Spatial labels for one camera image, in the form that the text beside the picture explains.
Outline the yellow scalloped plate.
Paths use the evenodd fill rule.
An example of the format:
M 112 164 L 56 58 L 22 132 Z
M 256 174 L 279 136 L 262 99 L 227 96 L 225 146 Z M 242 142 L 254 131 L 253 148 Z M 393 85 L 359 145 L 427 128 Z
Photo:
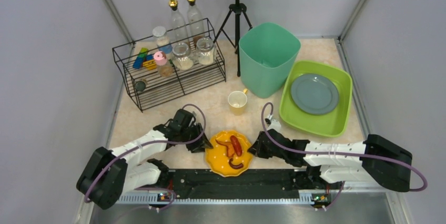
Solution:
M 238 170 L 232 169 L 229 166 L 228 161 L 230 158 L 226 156 L 226 148 L 216 143 L 216 140 L 230 141 L 230 136 L 232 135 L 238 138 L 243 150 L 240 157 L 238 157 L 236 154 L 232 157 L 234 159 L 234 164 L 244 164 L 244 167 Z M 223 177 L 237 177 L 249 168 L 249 165 L 253 159 L 253 154 L 249 153 L 248 149 L 251 147 L 252 143 L 243 134 L 240 134 L 234 130 L 221 131 L 211 137 L 210 143 L 214 148 L 207 149 L 205 151 L 205 161 L 212 172 Z

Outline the cream yellow mug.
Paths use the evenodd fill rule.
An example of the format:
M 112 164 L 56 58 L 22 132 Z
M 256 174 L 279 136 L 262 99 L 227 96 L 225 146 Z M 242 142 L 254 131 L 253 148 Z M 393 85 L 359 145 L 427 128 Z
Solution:
M 248 89 L 244 89 L 243 91 L 233 91 L 228 96 L 228 104 L 230 111 L 236 115 L 242 115 L 247 107 L 247 97 Z

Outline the black lid spice jar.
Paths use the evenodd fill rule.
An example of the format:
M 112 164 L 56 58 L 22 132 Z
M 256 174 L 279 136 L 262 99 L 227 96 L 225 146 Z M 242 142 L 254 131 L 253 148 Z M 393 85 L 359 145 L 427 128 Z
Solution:
M 142 92 L 146 89 L 147 82 L 145 80 L 139 80 L 135 82 L 135 90 L 137 92 Z

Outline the pink lid spice jar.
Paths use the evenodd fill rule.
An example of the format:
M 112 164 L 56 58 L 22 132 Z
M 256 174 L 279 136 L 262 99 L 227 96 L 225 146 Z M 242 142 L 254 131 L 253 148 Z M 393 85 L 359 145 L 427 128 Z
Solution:
M 155 52 L 153 58 L 157 66 L 157 71 L 161 77 L 169 77 L 173 74 L 173 67 L 164 52 Z

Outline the grey-blue plate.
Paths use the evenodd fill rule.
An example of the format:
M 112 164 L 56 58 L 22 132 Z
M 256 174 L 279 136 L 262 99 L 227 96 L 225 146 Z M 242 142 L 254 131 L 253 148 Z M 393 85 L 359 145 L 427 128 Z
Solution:
M 293 102 L 302 111 L 312 115 L 325 115 L 333 111 L 340 94 L 334 83 L 318 74 L 302 74 L 291 84 Z

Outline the large clear glass jar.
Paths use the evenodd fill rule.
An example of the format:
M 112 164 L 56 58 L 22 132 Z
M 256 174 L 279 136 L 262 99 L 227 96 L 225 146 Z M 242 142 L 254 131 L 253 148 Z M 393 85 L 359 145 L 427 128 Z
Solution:
M 191 58 L 189 45 L 183 42 L 176 44 L 173 47 L 172 61 L 179 70 L 188 70 L 192 68 L 194 62 Z

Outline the blue label jar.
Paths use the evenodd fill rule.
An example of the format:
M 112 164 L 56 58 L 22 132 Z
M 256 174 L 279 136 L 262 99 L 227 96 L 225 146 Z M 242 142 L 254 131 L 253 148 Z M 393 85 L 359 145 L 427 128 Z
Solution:
M 153 29 L 153 36 L 158 49 L 163 52 L 168 59 L 171 59 L 173 56 L 173 47 L 167 34 L 167 30 L 163 26 L 157 26 Z

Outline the oil bottle gold cap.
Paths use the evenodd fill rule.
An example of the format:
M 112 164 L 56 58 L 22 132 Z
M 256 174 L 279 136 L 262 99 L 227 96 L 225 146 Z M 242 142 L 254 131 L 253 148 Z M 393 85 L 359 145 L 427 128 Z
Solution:
M 186 43 L 188 46 L 190 46 L 186 22 L 178 9 L 178 1 L 169 0 L 169 7 L 171 9 L 170 23 L 175 34 L 175 41 L 179 43 Z
M 190 32 L 194 44 L 204 37 L 205 27 L 202 13 L 196 4 L 196 0 L 187 0 L 189 8 L 187 11 L 187 18 L 190 23 Z

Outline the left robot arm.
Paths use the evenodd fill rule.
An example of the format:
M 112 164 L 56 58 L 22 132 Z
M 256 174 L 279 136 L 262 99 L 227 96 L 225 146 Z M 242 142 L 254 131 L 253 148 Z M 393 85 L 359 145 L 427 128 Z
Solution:
M 201 123 L 192 112 L 181 108 L 172 119 L 136 140 L 112 149 L 95 149 L 76 183 L 83 201 L 106 210 L 122 194 L 156 184 L 162 170 L 148 161 L 150 156 L 173 146 L 193 146 L 206 141 L 207 118 L 202 110 L 198 112 Z

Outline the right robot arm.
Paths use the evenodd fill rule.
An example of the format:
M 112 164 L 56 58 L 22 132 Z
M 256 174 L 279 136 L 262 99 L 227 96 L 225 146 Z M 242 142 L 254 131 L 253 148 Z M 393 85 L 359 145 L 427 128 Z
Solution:
M 408 192 L 412 153 L 375 134 L 348 144 L 290 140 L 274 129 L 260 132 L 248 151 L 256 157 L 278 157 L 286 163 L 315 167 L 316 176 L 333 184 L 341 181 L 376 182 L 383 188 Z

